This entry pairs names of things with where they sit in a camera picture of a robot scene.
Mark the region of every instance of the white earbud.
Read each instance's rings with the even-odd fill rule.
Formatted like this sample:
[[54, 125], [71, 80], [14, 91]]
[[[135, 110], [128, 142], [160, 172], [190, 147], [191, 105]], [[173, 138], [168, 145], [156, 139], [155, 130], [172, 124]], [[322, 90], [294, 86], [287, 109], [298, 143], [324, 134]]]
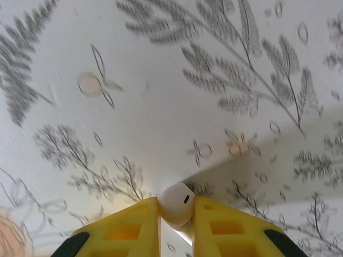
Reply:
[[162, 218], [175, 226], [186, 224], [193, 215], [195, 194], [185, 184], [167, 188], [159, 199]]

